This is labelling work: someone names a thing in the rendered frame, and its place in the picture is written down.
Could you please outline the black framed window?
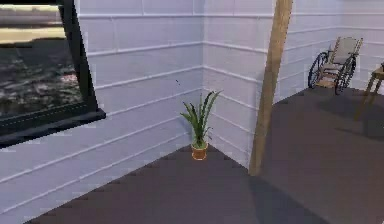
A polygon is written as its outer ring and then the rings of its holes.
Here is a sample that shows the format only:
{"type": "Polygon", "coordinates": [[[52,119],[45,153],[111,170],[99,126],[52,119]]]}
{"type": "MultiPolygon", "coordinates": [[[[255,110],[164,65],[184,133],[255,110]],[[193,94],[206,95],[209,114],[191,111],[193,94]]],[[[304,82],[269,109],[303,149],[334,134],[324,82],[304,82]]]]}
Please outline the black framed window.
{"type": "Polygon", "coordinates": [[[0,0],[0,149],[105,117],[74,0],[0,0]]]}

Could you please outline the green plant in orange pot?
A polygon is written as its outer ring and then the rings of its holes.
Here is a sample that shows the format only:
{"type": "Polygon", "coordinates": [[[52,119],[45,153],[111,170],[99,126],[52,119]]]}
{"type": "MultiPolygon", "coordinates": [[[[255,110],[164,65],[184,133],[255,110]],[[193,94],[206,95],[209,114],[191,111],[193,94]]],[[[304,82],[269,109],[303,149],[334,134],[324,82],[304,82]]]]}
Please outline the green plant in orange pot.
{"type": "Polygon", "coordinates": [[[192,128],[191,155],[194,160],[202,161],[207,157],[209,143],[205,138],[211,138],[208,134],[210,129],[207,125],[208,117],[219,94],[220,91],[210,91],[205,99],[200,99],[197,106],[192,103],[183,103],[186,113],[181,112],[180,115],[188,121],[192,128]]]}

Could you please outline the wooden wheelchair with black wheels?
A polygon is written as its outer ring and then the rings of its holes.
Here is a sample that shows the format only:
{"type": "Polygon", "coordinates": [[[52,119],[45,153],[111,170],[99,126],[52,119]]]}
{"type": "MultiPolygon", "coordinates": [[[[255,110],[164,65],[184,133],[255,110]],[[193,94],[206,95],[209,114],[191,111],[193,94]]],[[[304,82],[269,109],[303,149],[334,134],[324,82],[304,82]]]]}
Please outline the wooden wheelchair with black wheels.
{"type": "Polygon", "coordinates": [[[310,89],[316,86],[333,88],[339,95],[354,76],[363,38],[338,37],[334,46],[319,53],[312,63],[307,79],[310,89]]]}

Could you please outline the wooden door frame post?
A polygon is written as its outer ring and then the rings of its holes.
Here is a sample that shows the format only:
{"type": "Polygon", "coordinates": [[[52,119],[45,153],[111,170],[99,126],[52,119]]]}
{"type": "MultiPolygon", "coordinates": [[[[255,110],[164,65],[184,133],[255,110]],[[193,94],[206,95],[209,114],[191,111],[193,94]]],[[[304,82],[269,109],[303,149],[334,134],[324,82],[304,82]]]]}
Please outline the wooden door frame post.
{"type": "Polygon", "coordinates": [[[272,106],[294,0],[276,0],[248,174],[261,173],[272,106]]]}

